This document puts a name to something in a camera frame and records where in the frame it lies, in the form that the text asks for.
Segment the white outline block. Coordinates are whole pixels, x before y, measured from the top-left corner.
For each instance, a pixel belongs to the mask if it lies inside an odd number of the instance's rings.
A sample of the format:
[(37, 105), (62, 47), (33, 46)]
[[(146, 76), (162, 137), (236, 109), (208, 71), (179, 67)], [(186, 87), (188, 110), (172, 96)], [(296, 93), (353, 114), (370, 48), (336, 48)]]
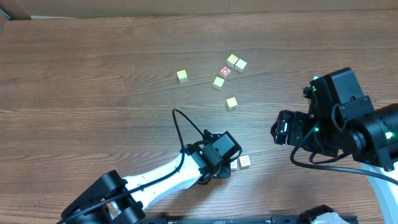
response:
[(241, 168), (247, 168), (251, 165), (251, 161), (248, 155), (246, 156), (240, 156), (239, 157), (239, 163)]

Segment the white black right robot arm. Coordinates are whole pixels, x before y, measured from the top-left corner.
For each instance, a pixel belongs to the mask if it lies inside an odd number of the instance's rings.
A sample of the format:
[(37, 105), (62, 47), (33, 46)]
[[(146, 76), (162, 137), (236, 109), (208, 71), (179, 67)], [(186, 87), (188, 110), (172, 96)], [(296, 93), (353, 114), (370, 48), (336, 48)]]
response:
[(293, 146), (296, 166), (367, 176), (386, 223), (397, 223), (397, 104), (374, 109), (349, 68), (303, 88), (307, 113), (280, 111), (274, 142)]

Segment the white red-sided block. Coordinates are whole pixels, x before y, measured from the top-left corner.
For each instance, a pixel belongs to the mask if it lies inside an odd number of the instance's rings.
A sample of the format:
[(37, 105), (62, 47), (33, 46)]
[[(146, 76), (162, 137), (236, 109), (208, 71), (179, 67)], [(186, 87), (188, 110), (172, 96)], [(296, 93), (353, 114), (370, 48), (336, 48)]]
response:
[(238, 161), (235, 160), (235, 161), (231, 162), (230, 168), (231, 168), (231, 170), (237, 170), (238, 169)]

